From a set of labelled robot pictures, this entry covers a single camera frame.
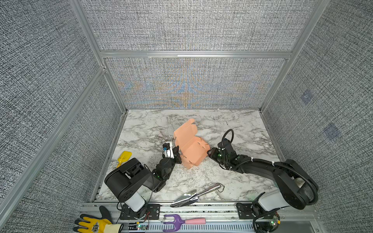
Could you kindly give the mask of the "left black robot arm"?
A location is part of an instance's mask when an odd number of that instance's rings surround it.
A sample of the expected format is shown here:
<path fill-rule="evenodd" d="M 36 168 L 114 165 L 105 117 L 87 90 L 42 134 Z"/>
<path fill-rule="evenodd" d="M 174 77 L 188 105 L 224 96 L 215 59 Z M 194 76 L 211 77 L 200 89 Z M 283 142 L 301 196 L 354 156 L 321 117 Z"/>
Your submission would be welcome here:
<path fill-rule="evenodd" d="M 146 187 L 152 193 L 159 192 L 171 177 L 176 164 L 181 164 L 179 146 L 164 143 L 162 159 L 151 171 L 138 159 L 132 158 L 105 177 L 105 184 L 118 199 L 117 209 L 121 220 L 142 219 L 149 212 L 149 202 L 138 193 Z"/>

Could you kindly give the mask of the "pink paper box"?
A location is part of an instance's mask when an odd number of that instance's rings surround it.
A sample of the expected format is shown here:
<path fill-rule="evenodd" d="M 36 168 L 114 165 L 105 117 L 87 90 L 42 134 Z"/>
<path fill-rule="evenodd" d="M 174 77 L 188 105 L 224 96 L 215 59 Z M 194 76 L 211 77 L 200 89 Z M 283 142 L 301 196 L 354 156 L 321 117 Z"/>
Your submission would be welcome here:
<path fill-rule="evenodd" d="M 194 122 L 195 119 L 191 118 L 174 131 L 175 144 L 182 153 L 182 164 L 188 170 L 199 166 L 210 150 L 209 144 L 196 136 L 198 129 Z"/>

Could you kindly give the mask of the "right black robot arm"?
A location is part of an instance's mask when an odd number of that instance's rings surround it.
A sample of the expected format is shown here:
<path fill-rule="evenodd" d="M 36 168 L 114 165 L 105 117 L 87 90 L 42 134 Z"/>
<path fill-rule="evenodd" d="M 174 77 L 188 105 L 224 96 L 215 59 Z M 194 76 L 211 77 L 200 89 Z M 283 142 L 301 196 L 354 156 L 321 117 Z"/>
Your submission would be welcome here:
<path fill-rule="evenodd" d="M 254 174 L 272 180 L 277 189 L 259 194 L 249 208 L 252 218 L 273 216 L 271 211 L 293 207 L 303 210 L 318 202 L 318 185 L 294 160 L 274 162 L 237 154 L 232 143 L 223 139 L 217 148 L 207 152 L 222 169 L 241 174 Z"/>

